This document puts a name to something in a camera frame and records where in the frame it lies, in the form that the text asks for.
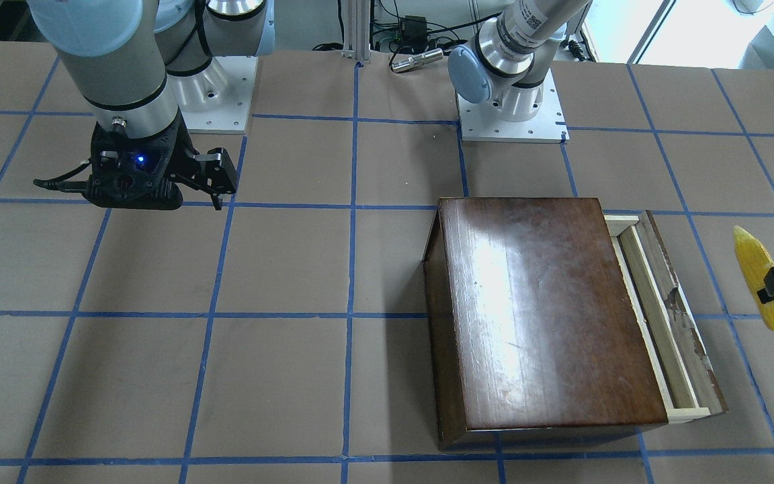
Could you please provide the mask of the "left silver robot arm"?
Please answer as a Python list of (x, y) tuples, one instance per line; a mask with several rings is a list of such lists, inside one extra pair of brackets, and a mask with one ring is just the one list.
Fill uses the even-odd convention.
[[(550, 71), (543, 48), (562, 41), (569, 20), (587, 1), (514, 1), (486, 18), (472, 40), (454, 47), (447, 62), (457, 94), (471, 104), (494, 104), (520, 89), (537, 89)], [(735, 253), (756, 303), (774, 303), (774, 261), (765, 246), (739, 231)]]

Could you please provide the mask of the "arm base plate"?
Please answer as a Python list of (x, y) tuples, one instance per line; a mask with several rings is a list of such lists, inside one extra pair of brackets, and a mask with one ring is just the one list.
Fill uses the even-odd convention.
[(245, 134), (253, 101), (257, 57), (215, 57), (194, 75), (169, 75), (192, 134)]
[(537, 87), (510, 87), (501, 98), (473, 104), (457, 96), (462, 137), (475, 142), (564, 144), (570, 139), (553, 71)]

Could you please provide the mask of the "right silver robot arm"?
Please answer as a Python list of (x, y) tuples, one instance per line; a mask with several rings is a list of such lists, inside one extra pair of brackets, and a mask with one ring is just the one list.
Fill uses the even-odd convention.
[(181, 186), (213, 208), (239, 174), (223, 147), (200, 153), (185, 117), (239, 110), (222, 59), (275, 47), (271, 1), (31, 1), (35, 25), (95, 116), (88, 159), (34, 185), (102, 208), (175, 210)]

